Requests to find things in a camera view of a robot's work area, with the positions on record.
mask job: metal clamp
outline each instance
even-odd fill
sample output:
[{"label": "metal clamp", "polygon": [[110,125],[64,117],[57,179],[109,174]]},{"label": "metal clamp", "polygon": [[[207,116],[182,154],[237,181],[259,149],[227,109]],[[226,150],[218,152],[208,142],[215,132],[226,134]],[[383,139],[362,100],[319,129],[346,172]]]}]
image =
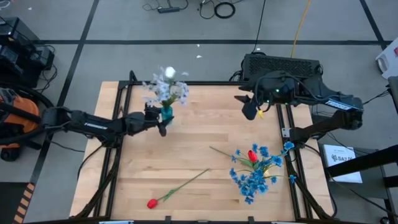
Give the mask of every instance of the metal clamp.
[{"label": "metal clamp", "polygon": [[282,137],[290,138],[290,128],[282,128]]}]

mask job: orange and black tape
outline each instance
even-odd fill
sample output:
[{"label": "orange and black tape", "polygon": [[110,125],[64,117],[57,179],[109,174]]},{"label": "orange and black tape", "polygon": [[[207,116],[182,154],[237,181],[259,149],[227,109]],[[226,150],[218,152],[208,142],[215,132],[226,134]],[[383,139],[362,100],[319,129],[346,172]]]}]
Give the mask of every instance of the orange and black tape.
[{"label": "orange and black tape", "polygon": [[24,191],[24,194],[19,202],[17,212],[14,217],[13,224],[20,224],[24,222],[27,208],[29,206],[30,200],[32,199],[33,191],[35,190],[35,185],[29,183]]}]

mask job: bouquet of flowers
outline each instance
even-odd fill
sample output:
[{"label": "bouquet of flowers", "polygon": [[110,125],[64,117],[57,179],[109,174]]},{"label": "bouquet of flowers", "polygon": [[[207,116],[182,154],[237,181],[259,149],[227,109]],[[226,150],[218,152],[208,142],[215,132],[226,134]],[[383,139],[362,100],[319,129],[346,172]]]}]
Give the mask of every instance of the bouquet of flowers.
[{"label": "bouquet of flowers", "polygon": [[182,105],[187,104],[189,89],[186,83],[174,80],[175,70],[173,67],[167,67],[166,69],[161,67],[160,69],[162,74],[154,74],[154,79],[149,83],[142,82],[142,86],[145,89],[153,91],[156,95],[155,98],[144,97],[144,99],[149,106],[160,103],[163,106],[162,118],[168,119],[173,116],[171,105],[174,102],[178,101]]},{"label": "bouquet of flowers", "polygon": [[[235,155],[228,155],[218,149],[211,147],[212,149],[221,152],[227,156],[230,156],[233,162],[239,161],[249,169],[243,169],[235,171],[231,168],[229,174],[234,182],[238,185],[241,195],[245,196],[245,202],[252,204],[254,201],[254,195],[256,193],[264,194],[268,191],[269,186],[267,185],[267,179],[270,180],[271,184],[277,182],[279,175],[268,175],[267,171],[274,166],[282,167],[282,156],[284,156],[290,149],[294,148],[294,144],[287,142],[284,144],[284,149],[281,150],[278,156],[272,156],[269,154],[268,147],[258,147],[257,144],[252,145],[252,149],[248,151],[248,155],[241,153],[239,149],[236,150]],[[258,158],[257,153],[260,152],[262,158]],[[248,172],[248,175],[241,174],[238,176],[238,172]],[[290,175],[289,179],[291,183],[294,183],[295,176]]]}]

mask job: gray floor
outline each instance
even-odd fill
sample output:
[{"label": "gray floor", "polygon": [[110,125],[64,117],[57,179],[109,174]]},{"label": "gray floor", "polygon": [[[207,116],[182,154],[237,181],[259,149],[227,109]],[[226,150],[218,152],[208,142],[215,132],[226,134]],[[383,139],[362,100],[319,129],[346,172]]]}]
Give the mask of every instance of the gray floor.
[{"label": "gray floor", "polygon": [[[198,1],[189,0],[181,12],[158,14],[141,6],[151,0],[100,0],[88,33],[88,40],[202,40],[256,38],[262,1],[246,0],[236,5],[236,15],[227,20],[204,20],[197,12]],[[398,37],[397,0],[366,0],[384,38]],[[172,1],[182,6],[183,0]],[[259,38],[292,40],[306,0],[267,0]],[[0,15],[18,16],[43,40],[79,40],[93,0],[18,0]],[[204,8],[208,15],[210,9]],[[314,0],[302,27],[299,40],[377,40],[359,0]],[[57,103],[61,89],[75,56],[77,45],[54,45],[58,77],[45,92]],[[291,45],[258,45],[268,55],[289,57]],[[253,45],[186,44],[186,45],[84,45],[65,106],[94,112],[102,81],[126,80],[134,70],[138,79],[150,79],[160,66],[173,66],[187,71],[187,80],[227,80],[239,69],[244,54]],[[297,58],[319,60],[324,66],[324,82],[334,90],[367,100],[385,90],[386,80],[380,76],[374,59],[381,52],[376,45],[298,45]],[[319,107],[320,111],[328,110]],[[387,96],[365,106],[364,126],[356,131],[334,131],[349,146],[382,149],[398,139],[398,115]],[[55,141],[84,149],[86,139],[73,133],[60,133]],[[336,144],[324,138],[322,143]],[[26,149],[18,161],[0,161],[0,181],[29,181],[39,152]],[[51,145],[26,222],[67,218],[76,187],[76,173],[82,153]],[[396,175],[397,166],[388,166],[387,174]],[[392,192],[398,201],[396,191]],[[353,195],[334,192],[338,218],[353,222],[377,223],[384,212]]]}]

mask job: white flower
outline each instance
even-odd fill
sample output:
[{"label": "white flower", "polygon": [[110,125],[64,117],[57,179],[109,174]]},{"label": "white flower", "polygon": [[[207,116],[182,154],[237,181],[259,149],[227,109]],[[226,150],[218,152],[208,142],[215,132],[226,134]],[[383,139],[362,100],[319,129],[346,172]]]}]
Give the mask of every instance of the white flower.
[{"label": "white flower", "polygon": [[175,74],[175,70],[173,67],[167,67],[165,71],[165,75],[167,78],[173,78]]}]

